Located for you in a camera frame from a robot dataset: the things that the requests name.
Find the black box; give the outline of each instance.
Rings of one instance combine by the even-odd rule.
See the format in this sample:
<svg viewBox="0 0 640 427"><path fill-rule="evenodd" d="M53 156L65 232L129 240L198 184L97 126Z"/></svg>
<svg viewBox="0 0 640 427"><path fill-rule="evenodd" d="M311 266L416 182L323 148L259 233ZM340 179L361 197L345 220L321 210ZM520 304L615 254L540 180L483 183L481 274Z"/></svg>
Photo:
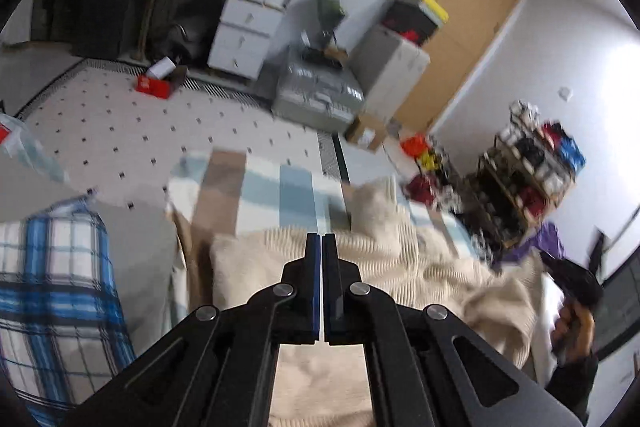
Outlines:
<svg viewBox="0 0 640 427"><path fill-rule="evenodd" d="M382 17L382 25L402 35L416 46L423 45L438 25L411 0L394 0Z"/></svg>

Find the hand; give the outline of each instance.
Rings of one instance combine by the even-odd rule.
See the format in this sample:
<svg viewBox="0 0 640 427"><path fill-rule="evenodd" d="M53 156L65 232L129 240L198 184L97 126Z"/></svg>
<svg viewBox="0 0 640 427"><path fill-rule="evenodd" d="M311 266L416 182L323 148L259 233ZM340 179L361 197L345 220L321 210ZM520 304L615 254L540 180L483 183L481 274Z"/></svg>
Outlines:
<svg viewBox="0 0 640 427"><path fill-rule="evenodd" d="M591 312L577 301L565 302L560 310L560 316L556 320L555 328L551 332L551 345L556 345L569 332L569 324L573 317L577 317L579 323L578 335L573 346L566 350L566 361L577 362L588 357L593 344L595 322Z"/></svg>

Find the orange item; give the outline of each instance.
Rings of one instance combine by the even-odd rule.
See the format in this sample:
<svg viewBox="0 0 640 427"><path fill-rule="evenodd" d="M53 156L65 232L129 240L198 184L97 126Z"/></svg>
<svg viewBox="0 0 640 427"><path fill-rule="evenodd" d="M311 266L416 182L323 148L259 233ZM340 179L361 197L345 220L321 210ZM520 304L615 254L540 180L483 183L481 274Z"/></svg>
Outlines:
<svg viewBox="0 0 640 427"><path fill-rule="evenodd" d="M400 147L407 156L411 156L414 160L422 156L425 151L429 150L427 140L424 135L417 134L400 142Z"/></svg>
<svg viewBox="0 0 640 427"><path fill-rule="evenodd" d="M2 143L4 139L10 134L11 131L9 131L4 125L0 124L0 143Z"/></svg>

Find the purple bag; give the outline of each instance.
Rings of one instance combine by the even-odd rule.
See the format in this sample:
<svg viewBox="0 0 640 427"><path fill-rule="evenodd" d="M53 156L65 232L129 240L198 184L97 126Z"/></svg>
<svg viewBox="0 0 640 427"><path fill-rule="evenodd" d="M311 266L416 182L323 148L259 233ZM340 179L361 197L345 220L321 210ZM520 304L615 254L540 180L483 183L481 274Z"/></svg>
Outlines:
<svg viewBox="0 0 640 427"><path fill-rule="evenodd" d="M529 253L531 247L544 250L556 259L564 259L564 245L560 241L558 229L551 221L545 221L535 235L529 237L519 247L508 250L502 256L502 263L519 263Z"/></svg>

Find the person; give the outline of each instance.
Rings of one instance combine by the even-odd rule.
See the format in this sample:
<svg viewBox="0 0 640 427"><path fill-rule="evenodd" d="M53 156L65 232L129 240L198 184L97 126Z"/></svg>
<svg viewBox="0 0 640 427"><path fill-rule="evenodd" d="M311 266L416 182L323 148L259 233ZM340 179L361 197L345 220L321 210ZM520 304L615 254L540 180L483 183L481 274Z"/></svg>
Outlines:
<svg viewBox="0 0 640 427"><path fill-rule="evenodd" d="M556 367L546 391L586 425L587 402L598 370L598 358L591 351L595 332L591 312L577 301L565 302L551 332L551 345L557 346L569 334L572 319L578 321L575 342L567 346L564 362Z"/></svg>

